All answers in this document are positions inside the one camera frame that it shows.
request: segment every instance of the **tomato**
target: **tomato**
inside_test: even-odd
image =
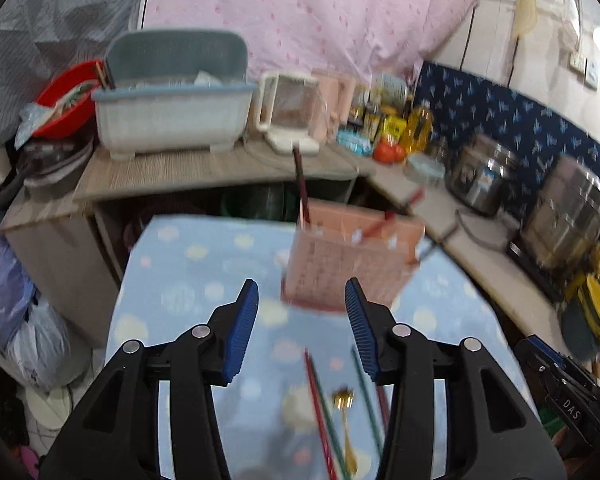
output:
[[[386,142],[378,143],[374,150],[373,158],[382,164],[393,164],[395,162],[394,147],[389,146]]]
[[[404,158],[407,156],[407,152],[400,144],[396,144],[394,146],[394,154],[395,154],[394,160],[396,162],[402,162],[404,160]]]

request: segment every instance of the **gold spoon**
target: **gold spoon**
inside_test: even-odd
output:
[[[349,424],[347,423],[347,409],[353,402],[353,392],[348,388],[342,388],[333,394],[333,403],[342,414],[342,426],[344,428],[344,465],[351,476],[358,472],[358,462],[353,452],[353,446],[349,439]]]

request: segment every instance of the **blue polka dot tablecloth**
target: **blue polka dot tablecloth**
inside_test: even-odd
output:
[[[130,256],[113,313],[107,359],[128,339],[146,346],[160,344],[206,322],[216,306],[235,301],[244,280],[252,278],[260,289],[260,307],[242,370],[227,388],[213,390],[232,478],[328,478],[302,359],[308,348],[327,395],[344,384],[354,391],[348,415],[358,460],[355,478],[373,479],[379,457],[350,357],[354,340],[346,314],[314,312],[280,300],[294,231],[292,224],[272,222],[154,218]],[[422,264],[390,307],[398,322],[430,339],[458,344],[468,336],[478,338],[532,405],[491,307],[442,251]],[[373,384],[365,379],[380,421]],[[435,396],[434,478],[444,473],[446,459],[442,381],[436,381]],[[173,478],[168,383],[160,385],[158,402],[160,468]],[[340,417],[332,415],[343,443]]]

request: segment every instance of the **yellow bottle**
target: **yellow bottle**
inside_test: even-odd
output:
[[[409,115],[407,127],[400,138],[400,145],[407,152],[407,155],[421,152],[429,143],[431,130],[433,129],[433,112],[430,108],[429,101],[423,101]]]

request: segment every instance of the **table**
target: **table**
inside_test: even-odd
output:
[[[159,344],[206,322],[216,306],[234,301],[244,280],[253,278],[260,306],[242,370],[229,387],[213,392],[232,478],[327,478],[301,358],[306,347],[326,392],[347,384],[356,393],[349,413],[359,465],[356,478],[371,479],[378,456],[349,355],[354,341],[346,314],[314,312],[280,301],[280,280],[294,231],[292,224],[272,222],[155,218],[130,256],[114,309],[107,359],[128,339]],[[391,310],[398,321],[435,340],[458,344],[466,336],[480,339],[533,406],[491,307],[442,251],[423,263]],[[440,381],[435,394],[434,476],[438,476],[444,471],[446,439]],[[159,397],[161,470],[172,478],[167,386],[160,388]]]
[[[402,167],[376,164],[369,183],[393,203],[404,203],[419,187],[404,176]],[[426,198],[413,209],[427,226],[427,232],[440,237],[454,225],[457,209],[467,209],[445,189],[427,189]],[[507,242],[509,232],[492,219],[472,217],[467,227],[496,246]],[[556,310],[527,275],[504,252],[480,247],[460,229],[445,245],[445,251],[493,298],[495,303],[525,336],[536,334],[549,346],[569,355],[562,339]]]
[[[337,144],[302,160],[307,178],[355,180],[373,171],[373,163]],[[264,140],[238,143],[230,152],[183,150],[112,160],[97,147],[74,193],[74,200],[99,202],[130,196],[257,182],[282,182],[296,177],[291,156],[277,155]]]

